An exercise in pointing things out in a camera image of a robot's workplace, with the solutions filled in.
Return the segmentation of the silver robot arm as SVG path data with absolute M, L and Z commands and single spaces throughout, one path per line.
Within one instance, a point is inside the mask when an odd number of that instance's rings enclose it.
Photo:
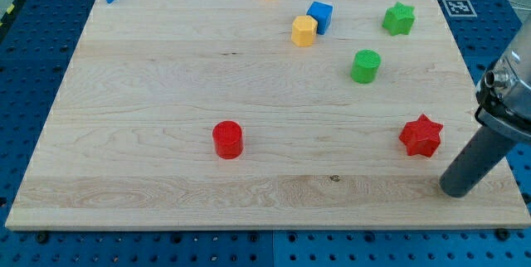
M 517 143 L 530 143 L 530 20 L 476 85 L 475 118 Z

